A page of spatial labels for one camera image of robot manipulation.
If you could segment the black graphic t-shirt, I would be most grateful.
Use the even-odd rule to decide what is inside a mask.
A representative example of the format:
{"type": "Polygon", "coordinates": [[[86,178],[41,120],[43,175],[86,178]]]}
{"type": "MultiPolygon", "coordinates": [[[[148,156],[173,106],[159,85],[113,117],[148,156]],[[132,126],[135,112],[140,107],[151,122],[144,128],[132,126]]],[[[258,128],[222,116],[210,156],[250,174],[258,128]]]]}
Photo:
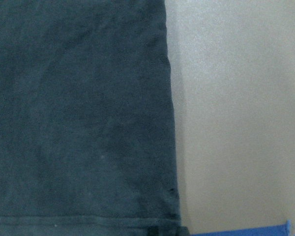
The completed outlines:
{"type": "Polygon", "coordinates": [[[0,0],[0,236],[187,236],[162,0],[0,0]]]}

